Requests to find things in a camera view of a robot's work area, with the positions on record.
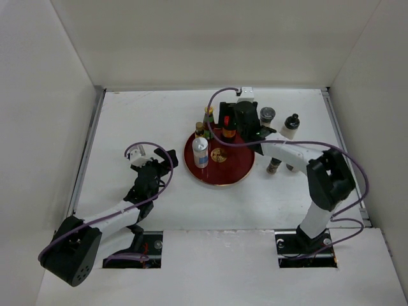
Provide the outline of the red lid sauce jar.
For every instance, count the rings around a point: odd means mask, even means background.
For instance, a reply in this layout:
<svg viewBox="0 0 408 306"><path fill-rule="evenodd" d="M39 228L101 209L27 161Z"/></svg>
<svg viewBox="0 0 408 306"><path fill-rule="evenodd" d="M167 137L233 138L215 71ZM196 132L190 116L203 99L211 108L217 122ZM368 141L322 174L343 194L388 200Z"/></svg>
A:
<svg viewBox="0 0 408 306"><path fill-rule="evenodd" d="M226 143L233 143L237 134L235 120L230 115L225 115L222 120L221 138Z"/></svg>

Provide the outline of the grey lid spice shaker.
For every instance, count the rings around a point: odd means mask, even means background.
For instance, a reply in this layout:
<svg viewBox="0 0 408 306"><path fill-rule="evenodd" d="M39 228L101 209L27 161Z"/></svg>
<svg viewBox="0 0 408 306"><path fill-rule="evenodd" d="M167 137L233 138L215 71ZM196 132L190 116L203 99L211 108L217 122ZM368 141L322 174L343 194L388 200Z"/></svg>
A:
<svg viewBox="0 0 408 306"><path fill-rule="evenodd" d="M263 107L259 112L260 124L264 127L270 127L275 118L276 112L272 107Z"/></svg>

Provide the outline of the tall silver lid jar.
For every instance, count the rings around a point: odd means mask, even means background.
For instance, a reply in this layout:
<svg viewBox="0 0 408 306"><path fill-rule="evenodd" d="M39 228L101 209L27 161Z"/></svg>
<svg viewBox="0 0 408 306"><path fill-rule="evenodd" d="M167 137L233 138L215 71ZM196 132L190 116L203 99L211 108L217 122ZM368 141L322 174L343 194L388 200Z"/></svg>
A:
<svg viewBox="0 0 408 306"><path fill-rule="evenodd" d="M197 137L192 142L193 159L197 168L204 169L208 165L208 141L204 137Z"/></svg>

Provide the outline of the small yellow label bottle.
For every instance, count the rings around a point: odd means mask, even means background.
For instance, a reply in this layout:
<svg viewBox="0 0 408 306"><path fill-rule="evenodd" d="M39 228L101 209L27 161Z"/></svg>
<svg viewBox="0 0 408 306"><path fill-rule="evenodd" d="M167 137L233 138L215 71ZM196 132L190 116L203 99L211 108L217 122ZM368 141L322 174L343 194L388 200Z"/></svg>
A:
<svg viewBox="0 0 408 306"><path fill-rule="evenodd" d="M205 131L204 131L202 122L197 122L196 123L194 136L195 136L195 138L199 138L199 137L204 138L205 137Z"/></svg>

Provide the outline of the green label sauce bottle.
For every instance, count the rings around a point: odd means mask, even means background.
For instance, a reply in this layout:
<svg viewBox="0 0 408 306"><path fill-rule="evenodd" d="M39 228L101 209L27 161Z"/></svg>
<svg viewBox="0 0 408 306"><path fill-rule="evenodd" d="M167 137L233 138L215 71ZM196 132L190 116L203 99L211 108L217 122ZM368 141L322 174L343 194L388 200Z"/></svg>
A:
<svg viewBox="0 0 408 306"><path fill-rule="evenodd" d="M204 129L204 138L207 140L211 140L213 138L210 129L213 129L215 126L214 123L214 114L213 114L213 107L205 107L205 114L203 118L203 129Z"/></svg>

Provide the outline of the silver lid pepper jar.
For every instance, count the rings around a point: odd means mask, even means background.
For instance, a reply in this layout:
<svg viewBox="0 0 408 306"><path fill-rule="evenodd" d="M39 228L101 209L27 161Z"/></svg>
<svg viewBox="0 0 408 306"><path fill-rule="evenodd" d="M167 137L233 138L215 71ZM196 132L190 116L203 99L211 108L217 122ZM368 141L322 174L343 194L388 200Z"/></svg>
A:
<svg viewBox="0 0 408 306"><path fill-rule="evenodd" d="M287 165L286 165L286 168L287 168L289 171L293 172L293 173L298 172L298 169L295 168L294 166L290 165L290 164L287 164Z"/></svg>

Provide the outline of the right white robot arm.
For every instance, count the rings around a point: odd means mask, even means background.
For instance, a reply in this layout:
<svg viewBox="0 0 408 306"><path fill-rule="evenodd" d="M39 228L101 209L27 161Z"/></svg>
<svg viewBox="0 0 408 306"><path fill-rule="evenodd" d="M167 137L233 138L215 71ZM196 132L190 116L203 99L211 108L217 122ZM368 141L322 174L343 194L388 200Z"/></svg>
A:
<svg viewBox="0 0 408 306"><path fill-rule="evenodd" d="M296 245L303 252L316 248L332 213L355 189L355 181L342 153L336 149L314 150L291 143L300 126L298 114L286 118L279 132L260 123L257 102L221 102L219 125L235 129L242 146L276 160L290 163L307 176L312 203L296 229Z"/></svg>

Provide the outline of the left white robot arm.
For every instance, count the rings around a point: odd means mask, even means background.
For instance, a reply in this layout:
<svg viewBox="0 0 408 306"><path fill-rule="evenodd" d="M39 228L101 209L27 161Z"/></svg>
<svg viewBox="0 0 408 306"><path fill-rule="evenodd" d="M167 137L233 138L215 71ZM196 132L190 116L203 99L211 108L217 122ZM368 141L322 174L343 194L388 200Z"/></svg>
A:
<svg viewBox="0 0 408 306"><path fill-rule="evenodd" d="M148 261L137 254L143 247L143 229L139 222L154 208L154 201L168 187L179 165L175 150L156 145L147 157L144 143L125 151L130 168L136 172L133 186L116 206L92 217L71 215L63 220L52 241L40 252L40 265L72 287L81 284L95 262Z"/></svg>

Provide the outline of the red round tray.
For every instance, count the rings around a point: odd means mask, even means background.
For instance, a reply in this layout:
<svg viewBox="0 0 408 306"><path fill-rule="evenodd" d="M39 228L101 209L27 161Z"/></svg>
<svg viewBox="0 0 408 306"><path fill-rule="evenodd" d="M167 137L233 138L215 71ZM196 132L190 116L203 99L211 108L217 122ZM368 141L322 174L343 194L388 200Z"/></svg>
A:
<svg viewBox="0 0 408 306"><path fill-rule="evenodd" d="M255 153L247 147L229 147L212 139L208 145L208 165L201 169L194 163L191 134L184 146L184 162L188 172L212 186L229 186L248 176L254 166Z"/></svg>

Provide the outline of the black cap small bottle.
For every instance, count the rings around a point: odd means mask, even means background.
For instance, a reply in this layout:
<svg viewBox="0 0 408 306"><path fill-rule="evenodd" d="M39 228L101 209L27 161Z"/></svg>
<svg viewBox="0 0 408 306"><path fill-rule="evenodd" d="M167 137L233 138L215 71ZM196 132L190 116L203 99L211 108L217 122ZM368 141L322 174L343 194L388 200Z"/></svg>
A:
<svg viewBox="0 0 408 306"><path fill-rule="evenodd" d="M283 126L281 127L280 134L288 140L292 140L295 137L299 126L299 116L297 113L294 113L293 115L286 118Z"/></svg>

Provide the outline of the small dark spice jar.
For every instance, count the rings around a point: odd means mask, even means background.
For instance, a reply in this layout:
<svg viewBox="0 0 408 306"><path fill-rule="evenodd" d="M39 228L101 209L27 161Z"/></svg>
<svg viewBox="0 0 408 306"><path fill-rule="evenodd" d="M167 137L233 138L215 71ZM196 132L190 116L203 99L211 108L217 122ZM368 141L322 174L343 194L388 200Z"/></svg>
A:
<svg viewBox="0 0 408 306"><path fill-rule="evenodd" d="M275 174L280 165L281 165L281 160L272 157L266 169L267 173L271 175Z"/></svg>

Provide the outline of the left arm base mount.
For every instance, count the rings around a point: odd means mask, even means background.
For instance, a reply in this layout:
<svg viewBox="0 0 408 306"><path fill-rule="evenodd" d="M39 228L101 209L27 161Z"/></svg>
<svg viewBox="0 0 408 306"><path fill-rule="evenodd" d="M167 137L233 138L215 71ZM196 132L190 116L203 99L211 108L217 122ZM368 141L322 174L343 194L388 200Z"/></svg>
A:
<svg viewBox="0 0 408 306"><path fill-rule="evenodd" d="M104 269L160 269L162 262L162 231L145 231L135 224L119 232L119 241L102 261Z"/></svg>

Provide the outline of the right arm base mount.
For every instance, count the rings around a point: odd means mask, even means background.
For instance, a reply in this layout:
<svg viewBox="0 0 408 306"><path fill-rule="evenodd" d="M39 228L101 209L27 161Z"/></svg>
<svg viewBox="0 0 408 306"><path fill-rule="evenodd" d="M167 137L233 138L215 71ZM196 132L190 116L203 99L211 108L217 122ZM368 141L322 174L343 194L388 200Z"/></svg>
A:
<svg viewBox="0 0 408 306"><path fill-rule="evenodd" d="M310 247L301 246L294 233L278 233L275 242L280 268L337 268L334 249L327 247L332 242L328 232Z"/></svg>

